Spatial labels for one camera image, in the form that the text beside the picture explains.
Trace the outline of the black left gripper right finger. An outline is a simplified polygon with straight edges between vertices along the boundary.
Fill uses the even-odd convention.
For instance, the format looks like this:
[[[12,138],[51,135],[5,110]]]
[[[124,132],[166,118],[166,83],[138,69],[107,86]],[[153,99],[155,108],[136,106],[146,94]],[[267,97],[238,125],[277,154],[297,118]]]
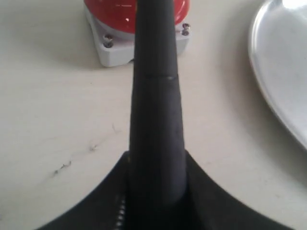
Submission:
[[[191,220],[197,230],[286,230],[220,187],[186,152]]]

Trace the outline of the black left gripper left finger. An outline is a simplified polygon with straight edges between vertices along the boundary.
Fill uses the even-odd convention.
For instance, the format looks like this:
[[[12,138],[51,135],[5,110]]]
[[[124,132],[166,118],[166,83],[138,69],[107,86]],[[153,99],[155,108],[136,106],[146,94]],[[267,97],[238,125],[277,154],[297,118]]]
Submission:
[[[73,208],[40,230],[124,230],[128,156],[126,151],[105,179]]]

